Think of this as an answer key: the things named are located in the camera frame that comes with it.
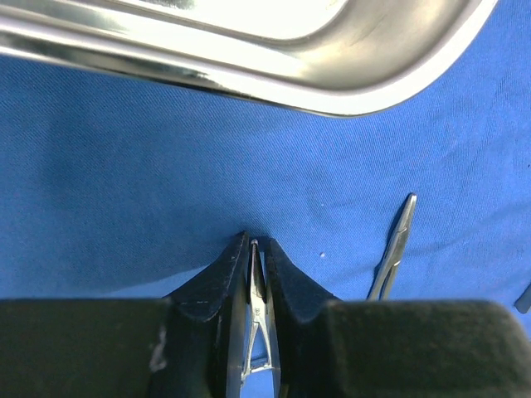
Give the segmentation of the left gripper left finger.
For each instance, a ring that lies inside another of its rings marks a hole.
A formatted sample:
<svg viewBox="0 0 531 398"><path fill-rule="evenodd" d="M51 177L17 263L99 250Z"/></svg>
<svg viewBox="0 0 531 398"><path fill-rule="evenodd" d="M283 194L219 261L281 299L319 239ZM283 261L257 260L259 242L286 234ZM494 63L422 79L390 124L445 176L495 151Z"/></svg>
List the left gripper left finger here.
<svg viewBox="0 0 531 398"><path fill-rule="evenodd" d="M4 397L237 397L247 233L163 298L4 299Z"/></svg>

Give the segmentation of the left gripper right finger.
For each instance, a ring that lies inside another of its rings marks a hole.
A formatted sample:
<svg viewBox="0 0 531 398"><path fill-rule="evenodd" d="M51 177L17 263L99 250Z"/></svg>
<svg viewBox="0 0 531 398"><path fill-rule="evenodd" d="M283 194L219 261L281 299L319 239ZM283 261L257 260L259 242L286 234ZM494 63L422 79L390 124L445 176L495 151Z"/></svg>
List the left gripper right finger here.
<svg viewBox="0 0 531 398"><path fill-rule="evenodd" d="M265 247L279 397L527 397L530 343L497 303L333 296Z"/></svg>

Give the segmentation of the steel ring-handle scissors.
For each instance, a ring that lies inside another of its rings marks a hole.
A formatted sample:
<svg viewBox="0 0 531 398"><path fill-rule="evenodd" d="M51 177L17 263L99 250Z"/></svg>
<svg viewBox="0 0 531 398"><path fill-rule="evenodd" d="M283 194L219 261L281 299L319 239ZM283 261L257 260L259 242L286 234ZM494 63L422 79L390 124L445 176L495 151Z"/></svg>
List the steel ring-handle scissors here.
<svg viewBox="0 0 531 398"><path fill-rule="evenodd" d="M417 205L417 195L410 193L403 205L387 247L378 266L373 286L368 293L369 301L388 299L410 235L412 218Z"/></svg>

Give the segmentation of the blue surgical drape cloth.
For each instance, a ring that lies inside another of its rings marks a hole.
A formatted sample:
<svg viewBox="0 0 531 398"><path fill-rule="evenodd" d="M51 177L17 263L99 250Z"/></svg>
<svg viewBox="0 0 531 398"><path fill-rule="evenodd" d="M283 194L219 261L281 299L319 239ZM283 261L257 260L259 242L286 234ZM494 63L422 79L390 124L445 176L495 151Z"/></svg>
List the blue surgical drape cloth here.
<svg viewBox="0 0 531 398"><path fill-rule="evenodd" d="M410 237L521 211L457 159L455 106L338 117L1 51L1 302L160 299L240 233L369 301L407 196Z"/></svg>

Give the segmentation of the metal instrument tray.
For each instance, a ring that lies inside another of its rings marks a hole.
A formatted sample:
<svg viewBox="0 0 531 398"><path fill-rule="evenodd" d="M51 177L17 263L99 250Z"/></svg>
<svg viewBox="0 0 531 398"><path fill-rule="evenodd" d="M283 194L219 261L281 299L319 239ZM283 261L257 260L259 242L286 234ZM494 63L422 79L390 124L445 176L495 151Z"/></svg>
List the metal instrument tray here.
<svg viewBox="0 0 531 398"><path fill-rule="evenodd" d="M5 55L353 117L410 99L493 1L4 1Z"/></svg>

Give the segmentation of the steel forceps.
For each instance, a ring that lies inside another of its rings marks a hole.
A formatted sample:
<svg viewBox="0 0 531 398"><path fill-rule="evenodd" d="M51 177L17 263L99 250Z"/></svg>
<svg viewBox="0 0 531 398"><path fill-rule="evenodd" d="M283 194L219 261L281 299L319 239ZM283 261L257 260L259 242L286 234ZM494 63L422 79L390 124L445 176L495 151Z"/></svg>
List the steel forceps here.
<svg viewBox="0 0 531 398"><path fill-rule="evenodd" d="M522 294L514 302L514 307L518 312L525 314L531 308L531 284L522 292Z"/></svg>

